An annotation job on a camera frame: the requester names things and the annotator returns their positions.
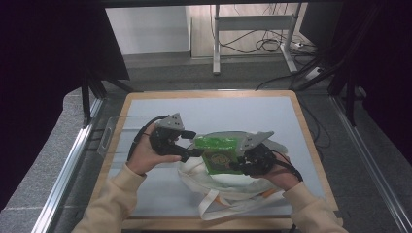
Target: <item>white strap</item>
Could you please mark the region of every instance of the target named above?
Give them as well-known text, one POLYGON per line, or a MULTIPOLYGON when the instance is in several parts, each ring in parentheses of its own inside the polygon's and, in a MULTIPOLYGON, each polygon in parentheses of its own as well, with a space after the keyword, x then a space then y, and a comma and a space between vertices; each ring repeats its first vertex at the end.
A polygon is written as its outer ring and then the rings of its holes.
POLYGON ((224 216, 232 216, 236 214, 241 214, 244 212, 248 212, 253 209, 257 209, 262 206, 266 206, 274 201, 278 201, 282 199, 282 192, 275 192, 272 195, 264 198, 262 196, 257 196, 254 199, 248 199, 244 201, 237 201, 233 203, 231 207, 227 207, 223 210, 213 211, 213 212, 206 212, 210 205, 214 202, 214 200, 218 197, 219 192, 217 190, 210 190, 206 197, 202 200, 199 205, 199 213, 200 217, 203 220, 213 220, 217 218, 221 218, 224 216))

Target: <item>hand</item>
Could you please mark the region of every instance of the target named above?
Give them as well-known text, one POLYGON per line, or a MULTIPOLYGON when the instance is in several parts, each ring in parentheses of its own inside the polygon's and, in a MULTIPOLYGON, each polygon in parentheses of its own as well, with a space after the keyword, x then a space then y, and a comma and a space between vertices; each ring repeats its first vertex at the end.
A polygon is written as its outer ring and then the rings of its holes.
POLYGON ((127 167, 138 175, 144 175, 160 163, 172 163, 182 159, 180 155, 158 155, 151 146, 149 135, 155 130, 155 124, 151 124, 142 135, 139 144, 132 153, 127 167))
MULTIPOLYGON (((273 152, 273 155, 276 157, 276 159, 282 162, 290 163, 290 160, 288 157, 287 159, 285 159, 282 155, 276 152, 273 152)), ((294 174, 292 174, 291 171, 277 164, 274 165, 272 170, 268 172, 266 175, 253 176, 253 178, 268 179, 273 184, 284 189, 285 191, 288 191, 289 189, 295 187, 297 184, 300 183, 299 179, 294 174)))

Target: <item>power strip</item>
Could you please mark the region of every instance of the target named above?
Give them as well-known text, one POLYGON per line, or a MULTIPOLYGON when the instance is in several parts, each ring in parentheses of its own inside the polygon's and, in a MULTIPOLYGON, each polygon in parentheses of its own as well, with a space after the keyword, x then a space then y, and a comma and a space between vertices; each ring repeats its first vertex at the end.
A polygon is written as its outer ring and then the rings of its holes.
POLYGON ((302 43, 296 43, 294 44, 298 49, 302 48, 304 45, 302 43))
POLYGON ((307 76, 305 77, 306 80, 312 80, 313 78, 317 77, 324 71, 324 68, 315 67, 307 76))

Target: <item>green package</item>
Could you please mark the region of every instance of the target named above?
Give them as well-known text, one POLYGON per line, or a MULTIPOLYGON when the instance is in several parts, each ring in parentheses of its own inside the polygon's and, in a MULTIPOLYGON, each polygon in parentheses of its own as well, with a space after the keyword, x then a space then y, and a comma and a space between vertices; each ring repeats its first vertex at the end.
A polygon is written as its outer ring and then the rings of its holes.
POLYGON ((237 138, 199 137, 194 144, 198 149, 205 150, 202 158, 210 175, 243 174, 229 167, 230 162, 237 162, 237 138))

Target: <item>sleeve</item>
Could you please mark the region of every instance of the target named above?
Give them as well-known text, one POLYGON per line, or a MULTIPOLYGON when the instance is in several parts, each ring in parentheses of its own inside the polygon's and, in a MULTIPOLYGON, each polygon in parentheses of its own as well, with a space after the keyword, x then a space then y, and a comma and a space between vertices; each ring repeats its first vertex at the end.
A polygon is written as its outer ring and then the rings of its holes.
POLYGON ((145 178, 124 164, 115 177, 106 181, 99 198, 86 208, 73 232, 121 232, 121 223, 136 207, 137 188, 145 178))
POLYGON ((300 183, 283 194, 291 203, 292 221, 305 233, 347 232, 333 210, 322 198, 315 197, 304 183, 300 183))

